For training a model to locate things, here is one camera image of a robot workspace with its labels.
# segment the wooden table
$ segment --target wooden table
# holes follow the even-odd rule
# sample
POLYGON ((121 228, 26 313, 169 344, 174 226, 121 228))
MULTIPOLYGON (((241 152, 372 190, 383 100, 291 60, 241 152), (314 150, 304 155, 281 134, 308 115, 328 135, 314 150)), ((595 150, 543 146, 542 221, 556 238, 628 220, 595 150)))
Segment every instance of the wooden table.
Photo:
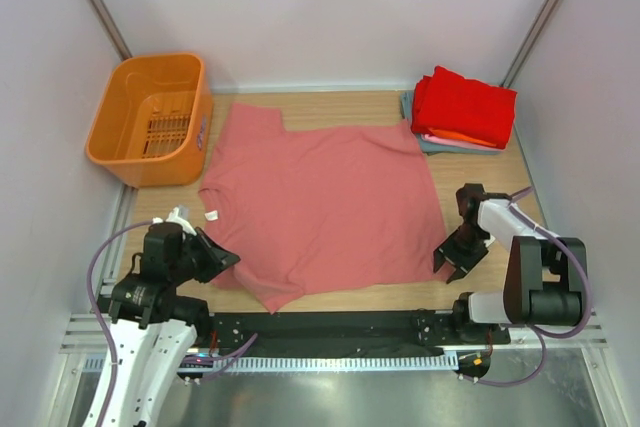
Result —
MULTIPOLYGON (((310 130, 338 125, 391 125, 401 119, 398 92, 320 92, 289 94, 243 94, 215 96, 213 124, 205 167, 232 102, 272 106, 282 109, 287 130, 310 130)), ((461 223, 455 192, 465 182, 483 183, 489 192, 515 192, 530 184, 520 148, 513 136, 505 152, 497 156, 437 154, 425 156, 436 184, 447 232, 461 223)), ((166 217, 176 205, 190 209, 193 225, 204 226, 204 206, 198 197, 200 181, 184 187, 141 189, 137 194, 132 222, 166 217)), ((540 222, 535 198, 519 203, 540 222)), ((142 249, 146 229, 131 232, 127 239, 120 276, 130 267, 131 255, 142 249)), ((282 312, 340 310, 447 309, 461 292, 502 290, 508 253, 497 243, 487 257, 465 279, 446 285, 425 282, 375 285, 365 289, 308 295, 287 304, 282 312)), ((247 291, 224 291, 212 285, 189 282, 180 295, 207 300, 212 312, 264 312, 247 291)))

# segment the pink folded cloth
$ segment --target pink folded cloth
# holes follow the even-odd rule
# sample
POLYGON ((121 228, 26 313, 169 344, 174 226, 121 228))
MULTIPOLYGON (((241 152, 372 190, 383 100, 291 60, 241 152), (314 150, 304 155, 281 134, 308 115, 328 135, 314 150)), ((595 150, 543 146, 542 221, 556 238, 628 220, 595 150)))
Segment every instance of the pink folded cloth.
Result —
POLYGON ((433 142, 440 145, 452 145, 455 147, 462 147, 463 149, 484 150, 486 152, 502 152, 504 149, 496 149, 495 147, 487 147, 486 145, 478 145, 473 142, 466 142, 464 140, 443 139, 431 134, 422 134, 422 140, 427 142, 433 142))
POLYGON ((288 132, 278 109, 234 104, 200 196, 205 231, 242 259, 214 283, 246 287, 270 312, 305 294, 451 274, 433 273, 444 220, 406 121, 288 132))

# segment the plastic basket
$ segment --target plastic basket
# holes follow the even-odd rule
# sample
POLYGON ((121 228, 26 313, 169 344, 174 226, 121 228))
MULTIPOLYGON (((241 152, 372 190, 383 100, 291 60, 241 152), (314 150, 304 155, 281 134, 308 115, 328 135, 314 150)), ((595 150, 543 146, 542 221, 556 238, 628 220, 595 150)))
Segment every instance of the plastic basket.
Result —
POLYGON ((132 187, 194 182, 204 166, 213 98, 202 59, 128 59, 111 75, 86 152, 132 187))

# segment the stack of folded clothes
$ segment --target stack of folded clothes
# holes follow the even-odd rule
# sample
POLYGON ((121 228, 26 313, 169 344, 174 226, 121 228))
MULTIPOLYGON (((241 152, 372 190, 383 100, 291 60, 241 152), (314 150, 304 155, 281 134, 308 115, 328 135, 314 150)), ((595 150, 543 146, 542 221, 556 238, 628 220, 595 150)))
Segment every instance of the stack of folded clothes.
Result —
POLYGON ((490 155, 509 142, 515 117, 513 90, 465 79, 438 66, 401 100, 423 152, 490 155))

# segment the white wall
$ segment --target white wall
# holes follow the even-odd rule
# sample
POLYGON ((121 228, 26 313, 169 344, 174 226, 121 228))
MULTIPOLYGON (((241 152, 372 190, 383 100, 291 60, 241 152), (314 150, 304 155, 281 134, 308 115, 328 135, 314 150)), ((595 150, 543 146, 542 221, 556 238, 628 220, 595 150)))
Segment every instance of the white wall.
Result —
POLYGON ((640 425, 640 3, 564 0, 518 77, 517 130, 550 226, 581 237, 640 425))
POLYGON ((194 50, 220 91, 503 80, 543 0, 105 0, 134 54, 194 50))
POLYGON ((120 184, 84 155, 116 55, 85 0, 0 0, 0 423, 37 423, 120 184))

